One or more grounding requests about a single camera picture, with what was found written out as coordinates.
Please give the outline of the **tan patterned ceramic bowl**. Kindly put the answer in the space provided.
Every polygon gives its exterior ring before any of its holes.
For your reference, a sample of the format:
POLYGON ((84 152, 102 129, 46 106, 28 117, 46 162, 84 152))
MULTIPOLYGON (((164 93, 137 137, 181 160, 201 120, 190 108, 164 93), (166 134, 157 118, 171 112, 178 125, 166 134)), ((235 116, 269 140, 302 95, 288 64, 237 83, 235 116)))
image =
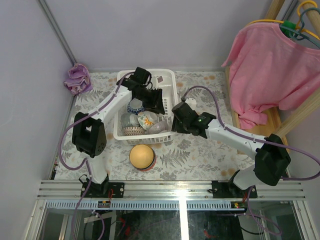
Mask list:
POLYGON ((146 132, 145 129, 140 126, 124 127, 122 130, 125 136, 140 136, 146 132))

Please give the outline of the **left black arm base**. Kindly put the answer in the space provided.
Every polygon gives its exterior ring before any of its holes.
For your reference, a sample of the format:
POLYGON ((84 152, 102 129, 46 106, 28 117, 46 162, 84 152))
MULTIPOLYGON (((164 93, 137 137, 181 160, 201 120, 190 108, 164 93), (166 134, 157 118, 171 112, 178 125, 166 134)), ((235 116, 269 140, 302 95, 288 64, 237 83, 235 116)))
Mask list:
POLYGON ((110 182, 109 176, 101 184, 92 182, 86 193, 85 190, 89 184, 89 178, 86 174, 83 174, 78 180, 82 184, 81 196, 85 198, 120 199, 124 197, 125 183, 110 182))

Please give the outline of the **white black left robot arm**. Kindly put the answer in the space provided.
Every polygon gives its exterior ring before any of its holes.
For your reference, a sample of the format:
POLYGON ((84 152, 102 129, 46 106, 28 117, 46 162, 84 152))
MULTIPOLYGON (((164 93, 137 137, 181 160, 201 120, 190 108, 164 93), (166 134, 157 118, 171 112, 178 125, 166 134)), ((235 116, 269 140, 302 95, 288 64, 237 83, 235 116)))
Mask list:
POLYGON ((142 101, 147 111, 157 115, 165 114, 162 100, 162 89, 148 88, 152 74, 144 68, 137 67, 134 72, 126 73, 117 83, 115 90, 98 106, 88 113, 78 112, 75 115, 72 131, 72 143, 76 149, 88 155, 88 171, 94 184, 92 191, 98 197, 105 197, 110 186, 104 180, 108 174, 104 167, 103 153, 107 145, 105 122, 132 99, 142 101))

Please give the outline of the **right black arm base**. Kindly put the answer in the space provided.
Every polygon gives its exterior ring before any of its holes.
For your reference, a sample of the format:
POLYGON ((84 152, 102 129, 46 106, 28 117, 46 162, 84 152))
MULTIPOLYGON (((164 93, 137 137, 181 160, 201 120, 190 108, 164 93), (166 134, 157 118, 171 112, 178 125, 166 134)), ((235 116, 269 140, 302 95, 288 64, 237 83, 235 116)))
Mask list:
POLYGON ((228 181, 212 180, 211 188, 206 191, 212 194, 214 199, 244 199, 248 196, 249 188, 255 187, 257 183, 259 180, 254 173, 242 173, 242 170, 237 170, 228 181), (242 189, 236 185, 238 180, 241 186, 244 184, 247 188, 242 189))

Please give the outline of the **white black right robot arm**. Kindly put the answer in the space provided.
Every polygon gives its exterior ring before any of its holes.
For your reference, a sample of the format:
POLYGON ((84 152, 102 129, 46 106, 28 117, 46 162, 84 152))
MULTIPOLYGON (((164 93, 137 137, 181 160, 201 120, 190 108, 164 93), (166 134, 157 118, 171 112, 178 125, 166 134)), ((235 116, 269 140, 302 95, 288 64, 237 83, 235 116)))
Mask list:
POLYGON ((174 132, 220 141, 254 160, 252 166, 237 171, 229 180, 227 189, 233 197, 240 197, 260 183, 276 186, 291 162, 287 150, 279 147, 283 142, 277 135, 265 137, 246 132, 210 113, 197 114, 186 102, 173 107, 172 113, 174 132))

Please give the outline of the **yellow flower ceramic bowl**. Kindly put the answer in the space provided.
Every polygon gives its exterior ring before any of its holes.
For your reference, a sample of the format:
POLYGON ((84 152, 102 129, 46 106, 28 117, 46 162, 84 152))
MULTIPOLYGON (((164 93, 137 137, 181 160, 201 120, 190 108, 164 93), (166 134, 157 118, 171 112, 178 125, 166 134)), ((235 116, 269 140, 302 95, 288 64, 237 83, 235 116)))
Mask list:
POLYGON ((158 122, 158 116, 150 111, 143 111, 137 115, 140 126, 146 131, 158 122))

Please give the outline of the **purple glass bowl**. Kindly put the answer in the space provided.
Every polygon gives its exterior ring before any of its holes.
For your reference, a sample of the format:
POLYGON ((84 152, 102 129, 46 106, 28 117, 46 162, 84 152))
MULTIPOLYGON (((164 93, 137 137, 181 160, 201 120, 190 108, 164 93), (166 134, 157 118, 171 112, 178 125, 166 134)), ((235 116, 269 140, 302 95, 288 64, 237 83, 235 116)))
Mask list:
POLYGON ((152 127, 149 128, 147 133, 149 135, 155 135, 160 133, 165 133, 169 129, 168 123, 166 121, 159 121, 156 124, 154 124, 152 127))

